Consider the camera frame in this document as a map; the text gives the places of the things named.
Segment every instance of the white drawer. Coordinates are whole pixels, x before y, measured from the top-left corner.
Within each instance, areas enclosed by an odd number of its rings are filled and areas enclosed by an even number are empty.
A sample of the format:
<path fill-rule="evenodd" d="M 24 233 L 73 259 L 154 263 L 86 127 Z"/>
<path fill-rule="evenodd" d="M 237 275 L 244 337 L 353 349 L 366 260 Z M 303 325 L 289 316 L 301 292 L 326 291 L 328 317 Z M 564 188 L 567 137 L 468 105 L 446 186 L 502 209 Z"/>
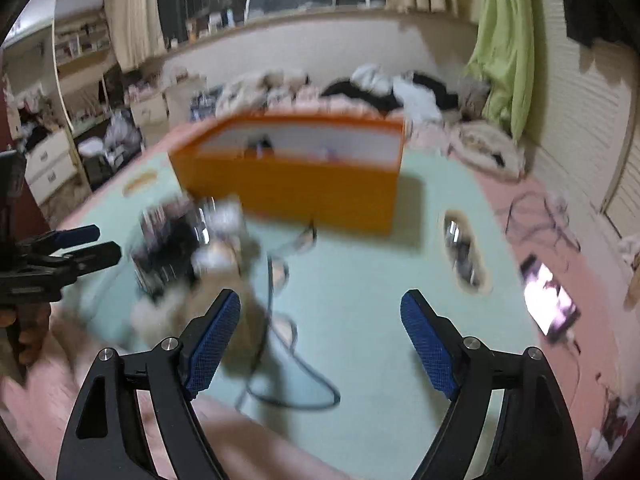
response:
<path fill-rule="evenodd" d="M 24 179 L 28 184 L 34 182 L 49 166 L 60 156 L 69 151 L 69 143 L 64 130 L 50 135 L 35 149 L 27 154 L 27 168 L 24 171 Z"/>
<path fill-rule="evenodd" d="M 77 173 L 70 155 L 63 156 L 34 182 L 29 184 L 31 194 L 38 205 L 49 198 L 55 190 Z"/>
<path fill-rule="evenodd" d="M 145 124 L 166 121 L 166 103 L 162 94 L 156 94 L 150 99 L 131 105 L 131 113 L 137 127 Z"/>
<path fill-rule="evenodd" d="M 155 146 L 162 138 L 169 133 L 169 121 L 164 123 L 148 124 L 140 128 L 142 138 L 145 139 L 145 146 L 147 149 Z"/>

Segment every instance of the dresser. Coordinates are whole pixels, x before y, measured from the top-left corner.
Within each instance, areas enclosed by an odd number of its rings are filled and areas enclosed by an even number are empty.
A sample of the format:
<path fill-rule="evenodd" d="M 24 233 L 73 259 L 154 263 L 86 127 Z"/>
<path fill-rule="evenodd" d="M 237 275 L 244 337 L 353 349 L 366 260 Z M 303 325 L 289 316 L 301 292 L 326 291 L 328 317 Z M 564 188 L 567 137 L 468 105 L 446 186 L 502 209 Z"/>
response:
<path fill-rule="evenodd" d="M 27 154 L 24 179 L 36 203 L 41 205 L 78 173 L 64 130 L 51 134 Z"/>

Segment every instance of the human hand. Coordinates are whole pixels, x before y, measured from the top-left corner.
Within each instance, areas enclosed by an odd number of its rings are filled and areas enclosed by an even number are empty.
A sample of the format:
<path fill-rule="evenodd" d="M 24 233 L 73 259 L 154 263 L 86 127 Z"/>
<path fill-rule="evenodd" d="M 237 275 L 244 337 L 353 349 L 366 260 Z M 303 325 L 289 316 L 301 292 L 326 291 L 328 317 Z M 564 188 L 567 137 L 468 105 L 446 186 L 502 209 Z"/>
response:
<path fill-rule="evenodd" d="M 51 306 L 49 303 L 41 303 L 35 306 L 37 314 L 35 316 L 35 326 L 30 326 L 20 332 L 18 341 L 25 345 L 25 349 L 20 353 L 18 360 L 20 364 L 30 365 L 38 359 L 42 343 L 49 331 L 49 316 Z M 0 306 L 0 328 L 7 328 L 15 323 L 15 311 L 5 309 Z"/>

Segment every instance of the finger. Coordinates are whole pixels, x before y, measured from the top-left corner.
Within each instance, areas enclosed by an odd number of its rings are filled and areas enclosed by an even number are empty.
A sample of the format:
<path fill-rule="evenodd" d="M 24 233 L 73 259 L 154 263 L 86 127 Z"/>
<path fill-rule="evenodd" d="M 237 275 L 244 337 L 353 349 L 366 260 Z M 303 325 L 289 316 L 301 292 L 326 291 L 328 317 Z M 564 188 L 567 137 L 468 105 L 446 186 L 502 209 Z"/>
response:
<path fill-rule="evenodd" d="M 37 326 L 34 328 L 28 328 L 27 330 L 23 330 L 20 332 L 20 337 L 18 341 L 23 345 L 31 345 L 34 343 L 38 343 L 43 341 L 47 332 L 49 331 L 49 326 Z"/>
<path fill-rule="evenodd" d="M 7 328 L 15 323 L 15 312 L 13 310 L 0 310 L 0 328 Z"/>
<path fill-rule="evenodd" d="M 40 305 L 38 310 L 38 316 L 36 320 L 40 323 L 41 320 L 49 322 L 49 317 L 51 316 L 51 305 L 50 303 L 43 303 Z"/>
<path fill-rule="evenodd" d="M 24 352 L 20 353 L 20 355 L 18 356 L 18 361 L 20 361 L 21 365 L 33 364 L 38 359 L 41 350 L 41 344 L 37 346 L 30 346 Z"/>

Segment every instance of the metal screw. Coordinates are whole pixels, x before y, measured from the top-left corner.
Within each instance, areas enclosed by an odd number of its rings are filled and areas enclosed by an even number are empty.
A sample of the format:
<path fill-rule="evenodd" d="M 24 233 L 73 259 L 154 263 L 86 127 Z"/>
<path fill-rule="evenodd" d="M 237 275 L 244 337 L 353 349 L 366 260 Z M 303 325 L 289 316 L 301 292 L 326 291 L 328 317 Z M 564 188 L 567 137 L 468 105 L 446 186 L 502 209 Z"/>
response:
<path fill-rule="evenodd" d="M 535 359 L 536 361 L 540 361 L 540 359 L 542 359 L 542 350 L 540 348 L 536 348 L 535 346 L 529 348 L 529 350 L 527 350 L 527 354 L 529 354 L 529 357 Z"/>
<path fill-rule="evenodd" d="M 113 348 L 103 348 L 98 352 L 100 361 L 108 361 L 113 357 Z"/>
<path fill-rule="evenodd" d="M 463 343 L 469 350 L 478 350 L 480 348 L 480 342 L 475 337 L 465 337 Z"/>
<path fill-rule="evenodd" d="M 162 350 L 173 350 L 178 346 L 178 340 L 175 337 L 168 337 L 160 343 Z"/>

